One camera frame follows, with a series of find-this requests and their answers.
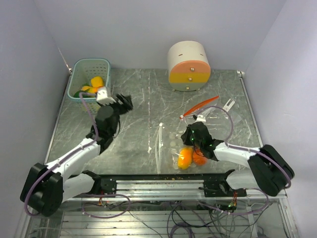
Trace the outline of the clear red-zip bag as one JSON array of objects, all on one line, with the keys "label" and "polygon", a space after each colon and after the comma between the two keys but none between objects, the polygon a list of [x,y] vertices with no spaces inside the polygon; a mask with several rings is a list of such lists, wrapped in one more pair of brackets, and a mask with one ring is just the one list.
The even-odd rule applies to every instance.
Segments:
[{"label": "clear red-zip bag", "polygon": [[219,96],[212,97],[196,104],[188,111],[181,114],[179,119],[189,124],[190,122],[195,122],[195,120],[193,119],[193,115],[199,114],[202,114],[206,117],[206,122],[211,119],[221,118],[229,120],[228,115],[231,116],[234,124],[238,124],[242,120],[242,117],[233,110],[233,107],[228,112],[223,109],[223,106],[220,103]]}]

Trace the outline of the polka dot zip bag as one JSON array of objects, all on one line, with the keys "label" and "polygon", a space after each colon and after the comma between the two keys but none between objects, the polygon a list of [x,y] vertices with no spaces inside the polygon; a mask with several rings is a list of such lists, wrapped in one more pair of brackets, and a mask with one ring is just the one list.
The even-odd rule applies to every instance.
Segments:
[{"label": "polka dot zip bag", "polygon": [[182,170],[178,168],[178,154],[184,147],[192,147],[193,152],[196,147],[184,145],[181,135],[184,131],[169,131],[161,122],[157,129],[154,152],[156,162],[156,172],[158,174],[196,174],[201,173],[213,166],[213,162],[208,160],[203,166],[196,165],[193,161],[191,166]]}]

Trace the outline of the yellow fake bell pepper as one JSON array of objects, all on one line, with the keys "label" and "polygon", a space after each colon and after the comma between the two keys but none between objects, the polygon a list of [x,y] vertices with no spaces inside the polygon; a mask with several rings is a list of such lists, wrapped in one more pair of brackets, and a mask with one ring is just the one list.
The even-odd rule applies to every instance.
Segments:
[{"label": "yellow fake bell pepper", "polygon": [[104,81],[100,76],[96,76],[91,79],[91,86],[94,88],[104,87],[104,85]]}]

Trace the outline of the peach coloured fake fruit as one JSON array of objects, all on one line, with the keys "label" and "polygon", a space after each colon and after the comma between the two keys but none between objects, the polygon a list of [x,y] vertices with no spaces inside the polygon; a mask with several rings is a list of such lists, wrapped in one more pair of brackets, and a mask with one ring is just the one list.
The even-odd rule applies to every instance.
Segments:
[{"label": "peach coloured fake fruit", "polygon": [[82,88],[81,88],[81,91],[87,91],[87,90],[89,90],[91,87],[90,86],[83,86]]}]

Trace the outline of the dark green fake avocado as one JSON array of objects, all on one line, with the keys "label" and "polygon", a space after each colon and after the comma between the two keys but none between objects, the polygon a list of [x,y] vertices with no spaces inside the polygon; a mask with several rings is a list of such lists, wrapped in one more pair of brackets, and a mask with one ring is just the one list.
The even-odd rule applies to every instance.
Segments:
[{"label": "dark green fake avocado", "polygon": [[82,90],[77,91],[77,92],[73,95],[73,97],[74,97],[74,98],[80,98],[80,96],[79,96],[80,93],[84,93],[84,91],[82,91]]}]

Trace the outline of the orange green fake mango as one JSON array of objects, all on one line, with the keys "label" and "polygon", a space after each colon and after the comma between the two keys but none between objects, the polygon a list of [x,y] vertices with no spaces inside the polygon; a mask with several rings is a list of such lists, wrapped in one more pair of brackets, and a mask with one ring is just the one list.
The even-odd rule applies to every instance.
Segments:
[{"label": "orange green fake mango", "polygon": [[96,94],[98,92],[98,88],[96,87],[89,87],[85,90],[87,93]]}]

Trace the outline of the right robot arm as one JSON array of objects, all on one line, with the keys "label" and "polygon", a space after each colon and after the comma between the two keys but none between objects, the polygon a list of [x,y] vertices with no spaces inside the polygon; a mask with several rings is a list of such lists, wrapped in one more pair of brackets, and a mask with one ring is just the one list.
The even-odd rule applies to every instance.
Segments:
[{"label": "right robot arm", "polygon": [[289,188],[295,176],[293,169],[273,146],[248,148],[213,139],[201,121],[188,125],[181,139],[184,145],[199,149],[207,159],[248,168],[247,171],[229,172],[226,179],[218,184],[218,190],[224,196],[242,188],[259,189],[269,196],[277,196],[281,190]]}]

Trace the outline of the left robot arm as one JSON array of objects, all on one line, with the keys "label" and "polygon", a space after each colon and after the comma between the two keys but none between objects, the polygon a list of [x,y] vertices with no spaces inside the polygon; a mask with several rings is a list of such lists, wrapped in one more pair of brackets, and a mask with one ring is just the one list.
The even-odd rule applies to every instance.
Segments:
[{"label": "left robot arm", "polygon": [[110,146],[120,130],[120,116],[133,110],[133,103],[130,95],[117,94],[111,103],[98,100],[98,104],[97,115],[91,117],[90,132],[75,148],[50,163],[31,167],[20,195],[27,215],[49,217],[63,202],[77,195],[99,196],[102,178],[98,174],[91,171],[75,177],[73,174]]}]

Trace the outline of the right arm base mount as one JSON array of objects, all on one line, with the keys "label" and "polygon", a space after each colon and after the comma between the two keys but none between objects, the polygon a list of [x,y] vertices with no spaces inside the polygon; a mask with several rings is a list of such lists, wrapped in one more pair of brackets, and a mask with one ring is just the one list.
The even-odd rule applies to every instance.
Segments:
[{"label": "right arm base mount", "polygon": [[233,197],[237,193],[238,197],[246,197],[246,190],[243,188],[233,189],[229,186],[226,179],[235,170],[229,170],[225,173],[202,174],[203,185],[199,190],[204,192],[205,197]]}]

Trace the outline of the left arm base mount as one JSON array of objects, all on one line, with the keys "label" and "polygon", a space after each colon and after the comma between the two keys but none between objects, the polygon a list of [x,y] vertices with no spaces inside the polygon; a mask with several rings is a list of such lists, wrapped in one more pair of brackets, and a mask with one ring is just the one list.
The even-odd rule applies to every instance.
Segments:
[{"label": "left arm base mount", "polygon": [[88,181],[79,184],[76,195],[84,195],[89,197],[101,197],[102,195],[110,196],[115,194],[117,182],[112,178],[88,177]]}]

